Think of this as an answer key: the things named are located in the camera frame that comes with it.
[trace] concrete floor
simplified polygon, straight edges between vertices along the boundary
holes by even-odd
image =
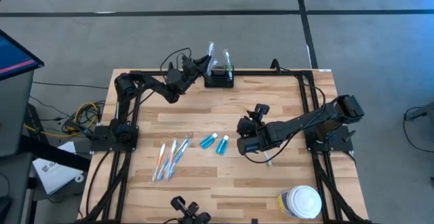
[[[305,0],[308,10],[434,9],[434,0]],[[297,0],[2,0],[0,12],[297,10]],[[434,155],[412,148],[402,130],[408,107],[434,101],[434,15],[309,16],[320,69],[366,116],[352,126],[357,171],[371,220],[432,223]],[[309,68],[299,15],[104,18],[0,18],[3,29],[45,62],[35,81],[107,86],[114,68],[157,68],[173,50],[205,54],[208,41],[231,51],[236,67]],[[104,90],[34,85],[32,95],[71,112]],[[41,117],[58,114],[37,106]],[[46,123],[52,128],[56,124]],[[434,150],[425,118],[408,124],[419,147]],[[36,223],[73,221],[80,197],[39,203]]]

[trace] wooden tabletop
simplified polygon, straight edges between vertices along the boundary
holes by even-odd
[[[103,124],[107,125],[115,116],[114,78],[129,71],[113,71]],[[337,91],[332,72],[313,70],[313,74],[315,85],[324,91],[327,101],[335,98]],[[260,223],[322,223],[321,215],[315,220],[301,220],[277,210],[277,196],[284,189],[297,185],[316,188],[311,154],[306,150],[302,132],[272,161],[271,167],[247,161],[236,146],[237,122],[246,115],[246,110],[254,110],[257,103],[270,106],[269,114],[264,116],[265,122],[286,121],[302,115],[299,89],[298,80],[292,76],[236,76],[233,89],[205,89],[200,78],[172,105],[162,96],[152,95],[140,106],[140,136],[137,150],[132,154],[122,223],[162,223],[181,217],[181,212],[170,206],[170,200],[177,195],[181,195],[187,204],[198,203],[199,212],[210,213],[213,223],[249,223],[252,218],[259,219]],[[309,89],[307,92],[311,105]],[[202,149],[199,146],[201,140],[214,132],[218,134],[216,142],[208,149]],[[224,135],[229,136],[229,146],[224,155],[218,155],[215,150]],[[185,136],[191,138],[191,146],[176,165],[173,177],[169,181],[151,182],[161,145],[170,146],[174,138],[182,142]],[[90,176],[103,155],[93,156]],[[264,160],[262,153],[252,157]],[[367,218],[354,162],[339,152],[333,152],[331,157],[338,190],[359,216]],[[105,159],[96,175],[90,209],[106,191],[112,158],[113,153]],[[82,213],[85,213],[90,179],[87,178],[81,201]],[[111,217],[115,215],[117,192],[114,196]],[[329,195],[328,206],[333,218]]]

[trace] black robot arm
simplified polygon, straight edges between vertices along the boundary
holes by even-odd
[[[291,135],[313,126],[323,132],[318,134],[318,139],[323,141],[342,124],[358,122],[364,116],[355,97],[349,95],[339,96],[317,110],[286,122],[261,122],[268,111],[267,105],[256,105],[254,112],[248,111],[249,117],[239,120],[237,132],[241,137],[237,146],[241,155],[280,147]]]
[[[211,80],[211,77],[206,72],[210,60],[211,56],[208,55],[198,60],[183,56],[182,72],[174,69],[172,63],[170,63],[165,83],[143,71],[131,71],[130,73],[120,74],[115,79],[119,106],[117,119],[121,123],[125,122],[128,116],[130,101],[147,89],[151,89],[162,95],[169,103],[177,102],[179,96],[185,94],[198,77],[203,76],[206,80]]]

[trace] computer screen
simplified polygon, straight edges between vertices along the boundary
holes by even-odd
[[[0,80],[42,66],[42,61],[0,30]]]

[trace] small plastic bottle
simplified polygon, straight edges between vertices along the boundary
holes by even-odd
[[[220,140],[220,142],[217,146],[216,153],[218,153],[220,155],[224,154],[224,152],[226,151],[226,148],[228,147],[228,140],[229,140],[228,136],[226,136],[226,135],[223,136],[223,139]]]
[[[201,141],[201,147],[203,149],[208,148],[214,142],[214,140],[216,138],[217,138],[217,133],[213,133],[212,135],[209,135],[209,136],[205,137],[205,139],[203,139]]]

